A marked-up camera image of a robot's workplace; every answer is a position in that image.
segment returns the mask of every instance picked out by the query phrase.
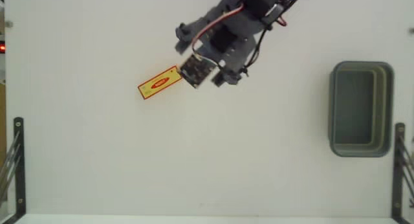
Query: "yellow box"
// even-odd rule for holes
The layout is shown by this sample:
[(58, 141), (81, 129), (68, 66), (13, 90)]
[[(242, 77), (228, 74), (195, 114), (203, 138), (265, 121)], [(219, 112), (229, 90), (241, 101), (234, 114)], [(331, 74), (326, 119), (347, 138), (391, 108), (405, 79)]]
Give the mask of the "yellow box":
[(175, 65), (167, 69), (166, 71), (160, 73), (159, 75), (156, 75), (152, 79), (139, 85), (138, 90), (140, 91), (142, 98), (146, 100), (151, 96), (161, 92), (165, 88), (173, 85), (181, 79), (182, 77), (178, 73), (178, 68)]

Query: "gray container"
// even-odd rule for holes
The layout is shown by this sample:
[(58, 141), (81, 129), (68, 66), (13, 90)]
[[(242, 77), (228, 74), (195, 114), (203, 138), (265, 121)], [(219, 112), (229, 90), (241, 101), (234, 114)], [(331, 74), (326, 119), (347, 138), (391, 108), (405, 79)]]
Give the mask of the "gray container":
[(331, 74), (329, 138), (340, 157), (382, 157), (391, 147), (393, 69), (343, 62)]

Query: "red label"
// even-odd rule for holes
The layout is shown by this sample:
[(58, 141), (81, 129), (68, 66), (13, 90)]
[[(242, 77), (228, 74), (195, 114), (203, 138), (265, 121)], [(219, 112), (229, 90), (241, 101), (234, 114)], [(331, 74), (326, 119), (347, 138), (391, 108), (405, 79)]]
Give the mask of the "red label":
[(155, 89), (155, 88), (158, 88), (158, 87), (160, 87), (161, 85), (164, 85), (164, 84), (166, 84), (167, 82), (168, 82), (168, 80), (169, 80), (169, 78), (164, 78), (164, 79), (161, 79), (161, 80), (159, 80), (159, 81), (157, 81), (151, 88), (152, 89)]

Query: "gray robot arm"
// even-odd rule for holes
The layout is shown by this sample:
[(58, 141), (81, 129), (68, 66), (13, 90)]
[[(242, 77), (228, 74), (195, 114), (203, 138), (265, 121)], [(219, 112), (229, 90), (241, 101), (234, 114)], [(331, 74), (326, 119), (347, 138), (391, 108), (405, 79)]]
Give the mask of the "gray robot arm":
[(237, 85), (242, 78), (241, 74), (246, 73), (247, 67), (250, 66), (246, 66), (249, 55), (253, 52), (252, 57), (255, 57), (258, 51), (259, 45), (254, 35), (263, 32), (264, 36), (266, 31), (271, 30), (273, 22), (277, 21), (296, 1), (221, 0), (204, 17), (187, 25), (182, 23), (176, 29), (179, 42), (175, 48), (180, 54), (191, 46), (194, 37), (200, 31), (220, 18), (223, 13), (243, 7), (243, 11), (216, 24), (200, 36), (202, 46), (195, 49), (195, 54), (209, 60), (196, 55), (191, 56), (180, 67), (181, 75), (197, 88), (218, 66), (220, 72), (214, 77), (213, 83), (217, 86), (225, 82)]

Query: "black wire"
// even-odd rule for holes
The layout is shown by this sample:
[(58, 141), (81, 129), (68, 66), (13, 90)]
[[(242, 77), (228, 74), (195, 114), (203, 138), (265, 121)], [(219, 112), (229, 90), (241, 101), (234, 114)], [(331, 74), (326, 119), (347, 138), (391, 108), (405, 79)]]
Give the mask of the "black wire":
[(260, 39), (259, 39), (259, 42), (257, 43), (256, 48), (254, 49), (253, 55), (252, 55), (252, 57), (250, 58), (250, 61), (249, 61), (249, 62), (245, 65), (244, 69), (248, 69), (248, 68), (249, 68), (250, 66), (252, 66), (252, 65), (253, 65), (253, 64), (257, 61), (257, 59), (259, 58), (261, 43), (263, 42), (263, 39), (265, 38), (266, 33), (267, 33), (268, 31), (269, 31), (269, 27), (266, 27), (266, 28), (262, 31), (261, 36), (260, 36)]

